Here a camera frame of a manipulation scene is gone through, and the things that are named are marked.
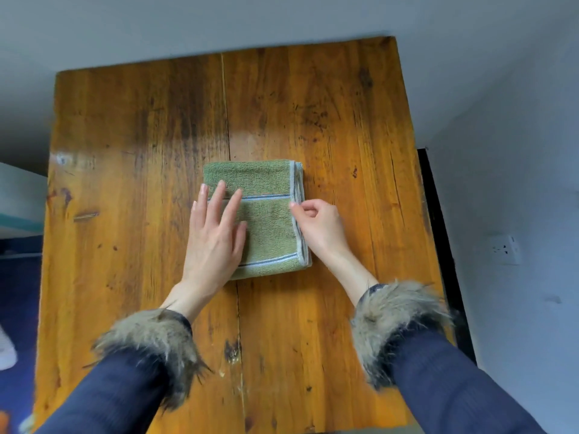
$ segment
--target electrical outlet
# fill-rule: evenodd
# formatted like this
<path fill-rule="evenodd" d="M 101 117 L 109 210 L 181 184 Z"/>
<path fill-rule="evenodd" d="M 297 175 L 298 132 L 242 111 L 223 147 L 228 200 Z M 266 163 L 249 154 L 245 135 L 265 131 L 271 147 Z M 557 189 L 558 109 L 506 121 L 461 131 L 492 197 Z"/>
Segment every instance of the electrical outlet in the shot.
<path fill-rule="evenodd" d="M 520 265 L 520 250 L 511 234 L 497 234 L 487 238 L 493 263 L 498 265 Z"/>

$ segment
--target towel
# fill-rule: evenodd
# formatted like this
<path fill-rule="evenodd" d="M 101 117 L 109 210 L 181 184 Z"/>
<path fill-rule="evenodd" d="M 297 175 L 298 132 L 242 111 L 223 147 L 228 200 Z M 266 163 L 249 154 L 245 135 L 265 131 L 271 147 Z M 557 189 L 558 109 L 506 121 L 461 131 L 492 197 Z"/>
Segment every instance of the towel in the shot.
<path fill-rule="evenodd" d="M 304 269 L 312 255 L 291 215 L 289 202 L 303 195 L 302 163 L 293 160 L 215 162 L 203 168 L 203 179 L 213 194 L 220 180 L 227 184 L 226 202 L 243 189 L 237 222 L 247 221 L 242 262 L 231 280 Z"/>

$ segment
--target wood plank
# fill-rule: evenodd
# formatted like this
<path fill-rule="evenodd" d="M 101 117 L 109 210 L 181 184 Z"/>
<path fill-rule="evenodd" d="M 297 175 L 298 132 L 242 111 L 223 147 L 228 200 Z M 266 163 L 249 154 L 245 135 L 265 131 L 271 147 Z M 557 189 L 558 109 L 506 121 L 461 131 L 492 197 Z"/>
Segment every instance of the wood plank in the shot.
<path fill-rule="evenodd" d="M 229 159 L 219 55 L 60 73 L 49 165 L 35 414 L 43 423 L 87 373 L 94 339 L 161 304 L 180 280 L 203 163 Z M 228 284 L 193 332 L 218 374 L 149 432 L 238 432 L 241 364 Z"/>
<path fill-rule="evenodd" d="M 442 292 L 394 39 L 224 54 L 233 161 L 304 163 L 307 198 L 336 204 L 354 253 L 385 282 Z M 315 259 L 238 282 L 245 427 L 326 432 L 412 420 L 400 394 L 364 383 L 353 308 Z"/>

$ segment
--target green towel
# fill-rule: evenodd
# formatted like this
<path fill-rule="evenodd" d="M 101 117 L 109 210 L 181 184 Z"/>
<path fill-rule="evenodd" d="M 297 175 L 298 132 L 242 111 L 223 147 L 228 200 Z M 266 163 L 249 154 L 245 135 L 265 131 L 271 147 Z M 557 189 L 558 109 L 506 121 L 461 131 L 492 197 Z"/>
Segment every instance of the green towel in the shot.
<path fill-rule="evenodd" d="M 222 179 L 226 199 L 243 189 L 237 221 L 247 221 L 242 262 L 232 280 L 296 271 L 312 264 L 312 255 L 291 215 L 289 202 L 303 197 L 302 163 L 292 160 L 215 162 L 203 168 L 213 194 Z"/>

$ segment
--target fur cuff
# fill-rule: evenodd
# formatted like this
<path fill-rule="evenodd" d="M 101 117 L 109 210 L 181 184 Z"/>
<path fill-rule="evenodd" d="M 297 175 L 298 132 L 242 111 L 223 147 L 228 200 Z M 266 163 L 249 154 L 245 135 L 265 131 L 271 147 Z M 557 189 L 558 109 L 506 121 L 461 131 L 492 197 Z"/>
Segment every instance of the fur cuff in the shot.
<path fill-rule="evenodd" d="M 351 320 L 354 347 L 368 383 L 376 390 L 393 385 L 390 365 L 397 341 L 409 326 L 424 322 L 442 329 L 451 324 L 445 304 L 428 286 L 395 281 L 368 289 Z"/>
<path fill-rule="evenodd" d="M 157 355 L 169 374 L 169 390 L 161 407 L 179 408 L 189 396 L 195 375 L 207 365 L 199 356 L 184 317 L 167 309 L 141 311 L 117 321 L 93 345 L 99 360 L 125 348 L 143 349 Z"/>

